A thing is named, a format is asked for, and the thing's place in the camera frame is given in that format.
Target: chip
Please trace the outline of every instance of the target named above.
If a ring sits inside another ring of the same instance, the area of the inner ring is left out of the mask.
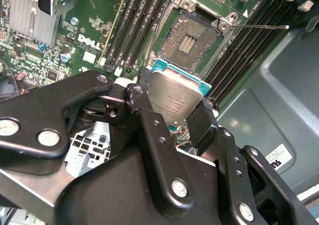
[[[192,73],[220,35],[218,29],[182,11],[157,56]]]
[[[48,79],[51,79],[51,80],[56,81],[56,79],[57,79],[57,77],[58,77],[58,73],[56,73],[56,72],[54,72],[54,71],[52,71],[52,70],[49,70],[49,71],[48,71],[48,74],[46,75],[46,77],[47,77]]]

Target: blue capacitor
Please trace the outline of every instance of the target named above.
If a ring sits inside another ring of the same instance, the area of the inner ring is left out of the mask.
[[[71,55],[69,53],[66,53],[66,54],[62,54],[61,55],[61,60],[63,63],[67,63],[69,62],[71,59]]]

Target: label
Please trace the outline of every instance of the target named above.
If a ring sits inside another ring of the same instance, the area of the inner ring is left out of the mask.
[[[100,43],[97,42],[95,44],[95,41],[94,40],[91,40],[90,38],[86,38],[84,35],[82,34],[79,34],[79,37],[78,37],[78,41],[79,42],[84,42],[86,45],[90,45],[92,48],[94,49],[97,49],[97,50],[101,50],[100,48]]]
[[[87,62],[89,62],[89,63],[91,63],[91,64],[94,64],[95,57],[96,57],[96,55],[91,54],[90,52],[87,52],[87,51],[86,51],[86,52],[84,52],[83,60],[84,60],[84,61],[87,61]]]
[[[278,170],[284,164],[289,162],[293,157],[286,149],[284,144],[279,145],[274,151],[272,151],[267,157],[268,163],[275,169]]]

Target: capacitor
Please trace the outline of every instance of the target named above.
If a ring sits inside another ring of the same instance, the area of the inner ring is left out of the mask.
[[[39,50],[39,51],[44,51],[45,48],[46,48],[45,44],[41,44],[41,45],[39,45],[38,50]]]
[[[61,60],[63,63],[69,62],[71,59],[71,55],[69,53],[61,54]]]

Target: black clamp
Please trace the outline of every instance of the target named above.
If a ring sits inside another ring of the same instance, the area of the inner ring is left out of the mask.
[[[56,172],[69,149],[70,114],[112,87],[90,70],[0,104],[0,166],[35,175]]]

